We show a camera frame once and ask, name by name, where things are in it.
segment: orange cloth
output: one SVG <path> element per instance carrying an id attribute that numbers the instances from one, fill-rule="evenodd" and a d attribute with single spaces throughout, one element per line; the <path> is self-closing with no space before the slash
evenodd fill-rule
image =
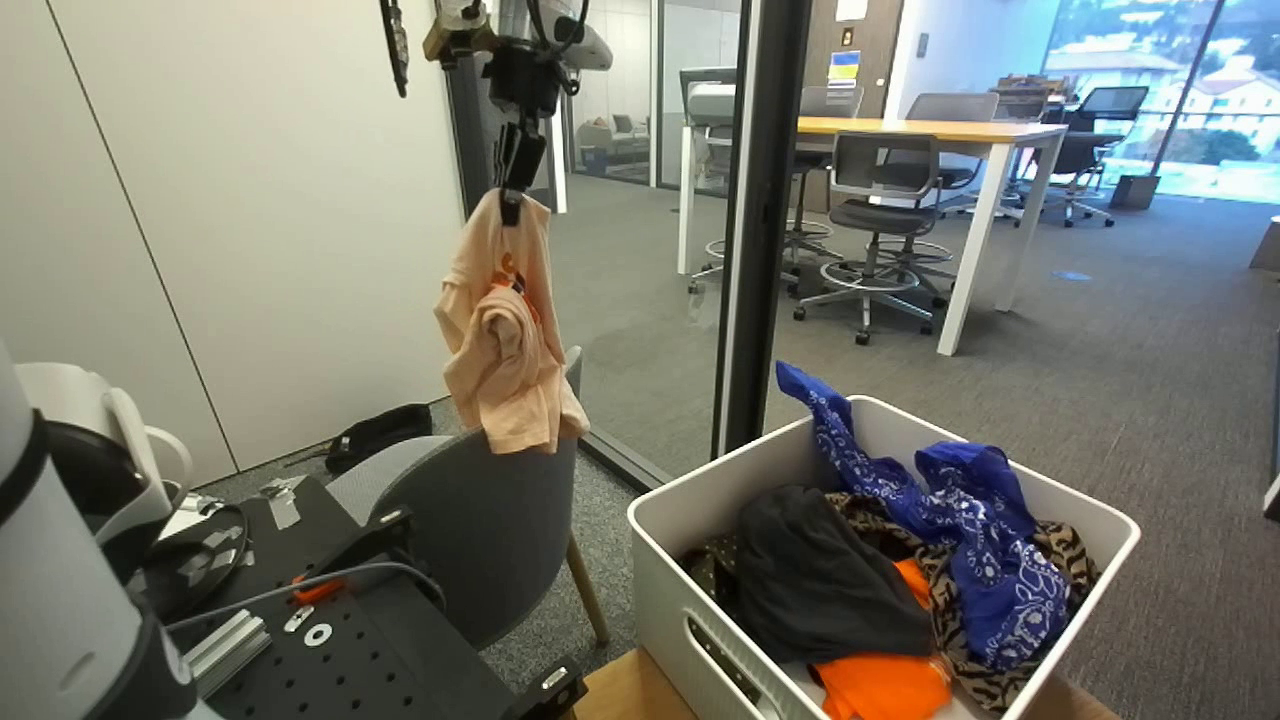
<path id="1" fill-rule="evenodd" d="M 915 595 L 918 610 L 932 610 L 932 595 L 929 595 L 929 577 L 915 561 L 896 561 L 891 566 L 896 577 L 906 583 L 906 592 Z"/>
<path id="2" fill-rule="evenodd" d="M 502 228 L 498 193 L 486 193 L 439 283 L 437 321 L 451 351 L 443 386 L 465 428 L 483 428 L 494 456 L 557 450 L 560 421 L 566 432 L 589 432 L 589 412 L 562 382 L 545 260 L 549 218 L 529 195 L 521 226 Z"/>
<path id="3" fill-rule="evenodd" d="M 896 561 L 918 610 L 929 610 L 929 577 L 915 561 Z M 932 720 L 952 701 L 946 674 L 929 655 L 840 655 L 815 663 L 825 712 L 830 720 Z"/>

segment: table leg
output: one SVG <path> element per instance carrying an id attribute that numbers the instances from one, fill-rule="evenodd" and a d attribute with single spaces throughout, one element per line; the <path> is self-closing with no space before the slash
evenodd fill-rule
<path id="1" fill-rule="evenodd" d="M 988 236 L 991 236 L 991 221 L 997 221 L 997 210 L 999 210 L 999 195 L 1003 195 L 1006 170 L 1012 170 L 1012 143 L 991 143 L 991 154 L 985 162 L 985 189 L 976 193 L 976 210 L 973 210 L 973 221 L 968 221 L 968 236 L 962 236 L 958 267 L 954 267 L 954 290 L 952 290 L 952 301 L 946 301 L 946 321 L 943 321 L 943 334 L 935 342 L 940 355 L 954 355 L 954 347 L 958 347 L 962 315 L 968 315 L 968 305 L 973 305 L 973 283 L 976 283 L 976 273 L 981 273 L 981 260 L 985 260 L 985 247 L 988 247 Z"/>
<path id="2" fill-rule="evenodd" d="M 1017 245 L 1012 245 L 1006 277 L 999 279 L 999 301 L 997 301 L 999 313 L 1012 313 L 1017 290 L 1022 279 L 1022 260 L 1027 260 L 1027 247 L 1033 247 L 1037 228 L 1040 228 L 1040 210 L 1043 210 L 1046 176 L 1053 176 L 1053 165 L 1057 165 L 1058 150 L 1065 150 L 1065 135 L 1040 143 L 1037 186 L 1033 186 L 1027 204 L 1022 204 L 1022 221 L 1018 221 L 1018 231 L 1017 231 Z"/>
<path id="3" fill-rule="evenodd" d="M 678 242 L 676 242 L 676 277 L 689 277 L 689 245 L 691 245 L 691 130 L 678 130 Z"/>

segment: white plastic bin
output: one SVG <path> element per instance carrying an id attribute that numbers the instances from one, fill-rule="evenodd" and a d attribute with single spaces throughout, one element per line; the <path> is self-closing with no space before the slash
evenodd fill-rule
<path id="1" fill-rule="evenodd" d="M 881 404 L 871 397 L 850 397 L 854 439 L 871 456 L 896 456 L 913 469 L 915 450 L 935 439 L 958 439 L 913 412 Z M 1018 688 L 1003 716 L 1022 716 L 1037 701 L 1040 685 L 1065 660 L 1068 646 L 1087 623 L 1091 610 L 1104 600 L 1109 583 L 1118 577 L 1118 566 L 1139 541 L 1139 528 L 1022 463 L 1012 463 L 1022 487 L 1022 500 L 1037 520 L 1077 526 L 1084 550 L 1091 551 L 1098 581 L 1087 592 L 1084 610 L 1058 633 L 1058 640 L 1040 660 L 1037 676 Z M 651 660 L 671 676 L 678 696 L 709 720 L 739 720 L 739 716 L 785 716 L 806 720 L 825 716 L 819 688 L 805 676 L 805 667 L 770 663 L 731 621 L 727 611 L 699 592 L 678 558 L 721 532 L 727 532 L 739 509 L 770 487 L 825 472 L 825 460 L 810 453 L 810 421 L 797 421 L 754 443 L 743 443 L 628 509 L 635 545 L 635 646 L 651 652 Z"/>

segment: blue paisley fabric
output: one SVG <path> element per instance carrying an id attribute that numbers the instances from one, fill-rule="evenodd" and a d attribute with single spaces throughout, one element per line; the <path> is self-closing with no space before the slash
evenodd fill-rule
<path id="1" fill-rule="evenodd" d="M 1037 550 L 1037 516 L 1006 456 L 991 443 L 943 439 L 915 453 L 915 480 L 901 460 L 854 443 L 850 404 L 825 382 L 774 364 L 774 386 L 806 404 L 815 453 L 850 498 L 874 500 L 924 545 L 952 545 L 946 572 L 958 589 L 968 652 L 997 674 L 1040 660 L 1070 618 L 1070 589 Z"/>

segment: white cylinder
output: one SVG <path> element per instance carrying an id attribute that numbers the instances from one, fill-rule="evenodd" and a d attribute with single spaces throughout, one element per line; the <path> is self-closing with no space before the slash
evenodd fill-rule
<path id="1" fill-rule="evenodd" d="M 0 344 L 0 484 L 33 435 L 33 404 Z M 141 611 L 87 536 L 53 460 L 0 520 L 0 674 L 4 716 L 87 716 L 141 635 Z"/>

